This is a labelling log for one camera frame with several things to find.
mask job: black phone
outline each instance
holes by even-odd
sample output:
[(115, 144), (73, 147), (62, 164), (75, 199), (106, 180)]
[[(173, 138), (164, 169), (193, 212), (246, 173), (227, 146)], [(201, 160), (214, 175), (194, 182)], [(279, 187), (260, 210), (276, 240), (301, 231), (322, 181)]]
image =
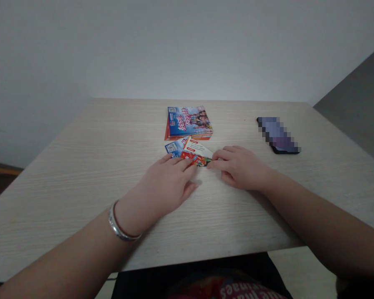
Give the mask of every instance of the black phone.
[(280, 122), (280, 118), (261, 117), (256, 121), (259, 124), (259, 131), (262, 132), (273, 152), (276, 154), (299, 154), (301, 152), (301, 148)]

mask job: floor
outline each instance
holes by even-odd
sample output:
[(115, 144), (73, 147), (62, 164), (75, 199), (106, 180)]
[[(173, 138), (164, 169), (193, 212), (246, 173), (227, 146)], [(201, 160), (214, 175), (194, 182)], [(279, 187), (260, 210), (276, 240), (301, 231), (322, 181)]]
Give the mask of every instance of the floor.
[[(269, 252), (283, 281), (295, 299), (336, 298), (336, 276), (328, 271), (308, 247)], [(111, 299), (115, 280), (108, 280), (96, 299)]]

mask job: bangle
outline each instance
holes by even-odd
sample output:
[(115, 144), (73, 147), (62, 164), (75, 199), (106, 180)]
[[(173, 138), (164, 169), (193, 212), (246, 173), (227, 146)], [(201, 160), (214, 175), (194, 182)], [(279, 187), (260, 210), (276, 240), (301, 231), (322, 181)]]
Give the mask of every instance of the bangle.
[(132, 236), (129, 236), (127, 235), (126, 233), (124, 233), (118, 226), (118, 224), (116, 223), (116, 219), (115, 219), (115, 216), (114, 216), (114, 212), (113, 212), (113, 209), (115, 208), (115, 205), (118, 201), (115, 201), (111, 207), (109, 208), (109, 217), (108, 217), (108, 221), (109, 221), (109, 225), (111, 226), (111, 228), (113, 229), (113, 231), (115, 232), (115, 234), (122, 240), (122, 241), (126, 241), (126, 242), (133, 242), (133, 241), (136, 241), (139, 237), (141, 237), (141, 235), (137, 236), (137, 237), (132, 237)]

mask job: light wood table surface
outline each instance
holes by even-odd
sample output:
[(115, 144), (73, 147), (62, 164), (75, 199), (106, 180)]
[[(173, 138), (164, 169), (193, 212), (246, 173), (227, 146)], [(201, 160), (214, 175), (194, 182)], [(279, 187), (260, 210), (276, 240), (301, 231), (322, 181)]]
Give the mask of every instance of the light wood table surface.
[[(94, 99), (0, 196), (0, 281), (132, 188), (166, 154), (167, 107), (196, 105), (214, 128), (202, 141), (207, 148), (244, 146), (374, 227), (374, 159), (306, 103)], [(274, 154), (259, 116), (280, 117), (302, 152)], [(206, 168), (196, 181), (201, 186), (146, 233), (124, 270), (302, 245), (265, 198)]]

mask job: stack of cards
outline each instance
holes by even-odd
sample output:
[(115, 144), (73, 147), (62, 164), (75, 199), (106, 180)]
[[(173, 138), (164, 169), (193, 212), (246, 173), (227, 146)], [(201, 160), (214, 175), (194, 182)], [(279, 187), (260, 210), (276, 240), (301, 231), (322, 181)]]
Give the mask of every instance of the stack of cards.
[(212, 161), (213, 153), (191, 136), (169, 143), (165, 148), (168, 153), (172, 153), (172, 158), (191, 159), (191, 163), (198, 166), (207, 166)]
[(178, 140), (192, 136), (196, 140), (208, 140), (213, 133), (204, 106), (168, 107), (165, 140)]

